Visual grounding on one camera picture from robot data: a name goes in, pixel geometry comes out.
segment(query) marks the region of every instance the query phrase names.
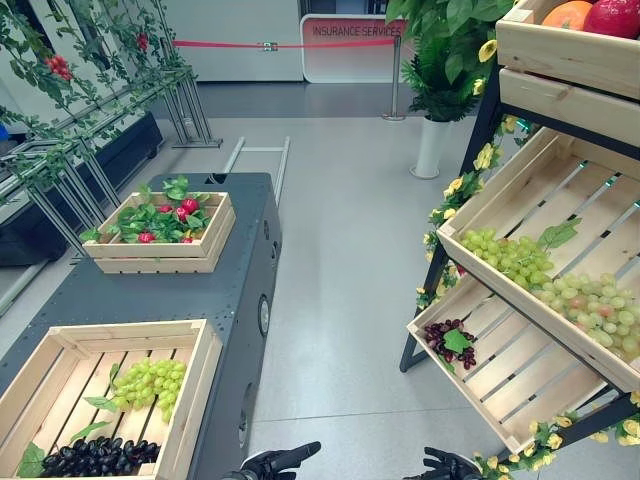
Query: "orange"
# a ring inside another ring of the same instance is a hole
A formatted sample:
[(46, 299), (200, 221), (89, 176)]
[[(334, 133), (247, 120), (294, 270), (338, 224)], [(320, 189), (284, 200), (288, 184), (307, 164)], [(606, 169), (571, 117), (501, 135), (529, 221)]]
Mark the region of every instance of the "orange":
[(591, 10), (589, 2), (575, 0), (557, 6), (542, 22), (547, 27), (568, 28), (570, 30), (582, 30), (584, 19)]

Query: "metal rack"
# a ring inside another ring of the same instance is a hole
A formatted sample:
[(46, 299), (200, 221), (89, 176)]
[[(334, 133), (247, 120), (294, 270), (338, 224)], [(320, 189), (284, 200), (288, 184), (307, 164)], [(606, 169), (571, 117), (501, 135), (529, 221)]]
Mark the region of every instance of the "metal rack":
[[(467, 151), (460, 168), (460, 175), (463, 175), (464, 173), (470, 172), (474, 169), (473, 161), (482, 149), (482, 146), (486, 142), (491, 141), (493, 132), (500, 123), (501, 118), (504, 114), (510, 114), (520, 118), (525, 118), (532, 122), (547, 126), (559, 132), (572, 135), (574, 137), (584, 139), (588, 142), (600, 145), (609, 150), (640, 161), (640, 148), (636, 146), (606, 137), (604, 135), (586, 130), (584, 128), (576, 127), (574, 125), (559, 121), (554, 118), (546, 117), (529, 110), (524, 110), (502, 103), (502, 101), (500, 100), (500, 85), (498, 78), (499, 69), (500, 67), (497, 65), (494, 67), (494, 70), (492, 71), (487, 83), (487, 88), (480, 104), (480, 110), (476, 118), (473, 133), (471, 135), (471, 139), (469, 140)], [(448, 255), (446, 254), (442, 245), (438, 243), (431, 264), (429, 265), (426, 279), (424, 281), (424, 289), (427, 293), (435, 293), (448, 261)], [(500, 296), (500, 298), (507, 304), (509, 304), (515, 311), (527, 317), (511, 302), (509, 302), (502, 296)], [(420, 308), (417, 308), (414, 316), (417, 316), (421, 312), (422, 310)], [(563, 342), (560, 339), (558, 339), (554, 335), (549, 334), (549, 332), (545, 333), (547, 333), (555, 342), (563, 345)], [(428, 358), (428, 355), (425, 351), (420, 351), (418, 353), (415, 352), (416, 345), (416, 339), (409, 334), (400, 360), (401, 372), (407, 372), (409, 368)], [(583, 359), (579, 357), (576, 358), (585, 363)], [(634, 407), (634, 405), (629, 401), (629, 397), (631, 395), (630, 393), (620, 391), (618, 388), (611, 385), (606, 378), (603, 378), (603, 380), (607, 383), (607, 385), (583, 405), (590, 403), (595, 398), (601, 397), (605, 393), (608, 393), (612, 390), (617, 391), (617, 396), (613, 400), (602, 405), (593, 412), (583, 416), (572, 426), (563, 429), (561, 436), (564, 441), (561, 448), (571, 445), (572, 443), (575, 443), (591, 435), (592, 433), (607, 428), (612, 424), (617, 423), (620, 420), (623, 420), (637, 412), (637, 408)], [(502, 452), (501, 457), (506, 457), (508, 453), (509, 452), (505, 450), (504, 452)]]

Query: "wooden crate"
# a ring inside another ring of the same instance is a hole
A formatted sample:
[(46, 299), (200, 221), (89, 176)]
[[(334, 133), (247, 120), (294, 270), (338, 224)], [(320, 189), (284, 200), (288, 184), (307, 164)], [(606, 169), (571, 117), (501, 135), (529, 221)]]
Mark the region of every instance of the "wooden crate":
[[(465, 370), (455, 360), (455, 371), (450, 372), (429, 348), (424, 327), (455, 318), (464, 320), (464, 331), (477, 337), (477, 364)], [(577, 408), (604, 385), (470, 275), (407, 328), (513, 453), (532, 440), (532, 420), (548, 421)]]
[[(192, 243), (120, 243), (120, 234), (106, 233), (124, 208), (143, 203), (142, 195), (133, 193), (98, 228), (102, 234), (100, 241), (85, 242), (83, 247), (105, 273), (212, 272), (235, 223), (235, 211), (228, 193), (208, 195), (201, 207), (211, 221), (202, 236)], [(164, 194), (151, 194), (153, 205), (166, 202)]]
[(558, 273), (617, 274), (618, 285), (640, 292), (640, 162), (543, 128), (438, 230), (449, 256), (605, 378), (628, 392), (640, 389), (640, 365), (601, 347), (561, 315), (519, 287), (461, 243), (469, 229), (493, 227), (497, 236), (538, 238), (572, 215), (578, 235), (551, 250)]
[[(637, 75), (640, 84), (640, 64)], [(640, 105), (633, 101), (508, 68), (500, 71), (500, 98), (508, 105), (640, 147)]]
[(498, 62), (513, 70), (640, 99), (640, 42), (539, 25), (563, 3), (522, 0), (515, 5), (496, 25)]
[[(185, 479), (221, 350), (206, 320), (51, 328), (0, 398), (0, 478), (16, 477), (29, 442), (46, 455), (90, 423), (111, 421), (87, 440), (104, 435), (161, 445), (156, 463), (130, 478)], [(124, 373), (146, 356), (187, 363), (168, 425), (154, 406), (112, 413), (82, 399), (109, 396), (111, 366)]]

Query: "dark grapes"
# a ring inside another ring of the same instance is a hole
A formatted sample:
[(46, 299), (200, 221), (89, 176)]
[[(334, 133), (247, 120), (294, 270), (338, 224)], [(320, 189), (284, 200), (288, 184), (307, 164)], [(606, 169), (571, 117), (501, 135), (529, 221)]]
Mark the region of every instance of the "dark grapes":
[(48, 477), (111, 477), (131, 475), (143, 463), (153, 463), (158, 458), (160, 446), (155, 442), (132, 440), (122, 443), (122, 438), (103, 436), (90, 442), (76, 440), (71, 447), (60, 448), (57, 453), (42, 461), (42, 478)]
[(448, 319), (443, 323), (431, 323), (424, 327), (424, 338), (427, 341), (429, 348), (438, 355), (441, 355), (447, 363), (451, 363), (455, 359), (462, 362), (465, 370), (469, 370), (471, 367), (476, 365), (475, 350), (473, 347), (467, 347), (462, 353), (458, 354), (444, 346), (444, 334), (455, 329), (460, 331), (460, 333), (462, 333), (462, 335), (464, 335), (464, 337), (470, 342), (474, 342), (476, 340), (470, 333), (462, 331), (463, 326), (462, 320), (458, 318), (454, 320)]

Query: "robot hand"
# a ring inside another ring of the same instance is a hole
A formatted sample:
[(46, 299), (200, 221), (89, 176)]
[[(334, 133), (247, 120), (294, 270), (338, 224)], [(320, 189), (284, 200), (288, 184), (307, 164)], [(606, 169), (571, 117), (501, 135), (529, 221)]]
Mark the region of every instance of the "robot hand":
[(455, 453), (447, 453), (435, 448), (424, 447), (424, 453), (432, 458), (425, 458), (422, 463), (432, 470), (416, 477), (404, 480), (478, 480), (482, 479), (480, 470), (471, 461)]
[(313, 442), (293, 450), (261, 453), (245, 460), (239, 472), (229, 472), (222, 480), (294, 480), (294, 472), (282, 470), (298, 468), (304, 460), (315, 455), (320, 447), (320, 442)]

